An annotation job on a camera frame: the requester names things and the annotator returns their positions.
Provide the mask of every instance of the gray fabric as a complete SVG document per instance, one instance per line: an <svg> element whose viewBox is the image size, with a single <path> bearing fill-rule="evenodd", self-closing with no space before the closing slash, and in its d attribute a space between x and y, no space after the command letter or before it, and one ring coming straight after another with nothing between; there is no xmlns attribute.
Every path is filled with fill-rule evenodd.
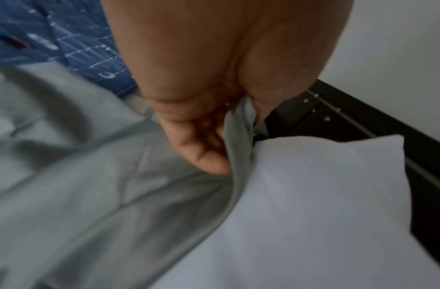
<svg viewBox="0 0 440 289"><path fill-rule="evenodd" d="M253 120L249 100L226 116L233 176L208 175L61 66L0 68L0 289L151 284L241 196Z"/></svg>

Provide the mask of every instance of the blue patterned fabric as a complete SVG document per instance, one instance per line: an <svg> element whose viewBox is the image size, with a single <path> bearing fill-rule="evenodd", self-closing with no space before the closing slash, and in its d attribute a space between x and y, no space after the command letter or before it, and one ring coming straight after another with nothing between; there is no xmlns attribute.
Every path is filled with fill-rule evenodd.
<svg viewBox="0 0 440 289"><path fill-rule="evenodd" d="M47 61L120 98L136 89L99 0L0 0L0 64Z"/></svg>

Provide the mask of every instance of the blue fabric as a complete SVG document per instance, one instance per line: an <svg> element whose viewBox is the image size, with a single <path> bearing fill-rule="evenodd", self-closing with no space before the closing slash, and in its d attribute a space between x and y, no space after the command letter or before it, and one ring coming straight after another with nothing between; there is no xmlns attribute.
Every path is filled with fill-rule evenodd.
<svg viewBox="0 0 440 289"><path fill-rule="evenodd" d="M99 0L0 0L0 64L48 61L120 98L136 89Z"/></svg>

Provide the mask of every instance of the human hand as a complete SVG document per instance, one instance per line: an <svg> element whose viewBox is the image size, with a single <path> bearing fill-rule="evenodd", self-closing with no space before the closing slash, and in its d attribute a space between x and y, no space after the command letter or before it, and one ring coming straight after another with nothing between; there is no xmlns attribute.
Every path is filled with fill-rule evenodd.
<svg viewBox="0 0 440 289"><path fill-rule="evenodd" d="M309 87L353 0L102 0L117 46L173 148L230 173L226 112L252 97L257 122Z"/></svg>

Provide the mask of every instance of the white fabric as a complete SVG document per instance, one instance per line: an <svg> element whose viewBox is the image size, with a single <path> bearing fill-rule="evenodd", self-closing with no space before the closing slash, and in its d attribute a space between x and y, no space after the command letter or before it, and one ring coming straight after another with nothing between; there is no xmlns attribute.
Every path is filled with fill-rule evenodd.
<svg viewBox="0 0 440 289"><path fill-rule="evenodd" d="M403 139L259 143L226 221L152 289L440 288L410 234Z"/></svg>

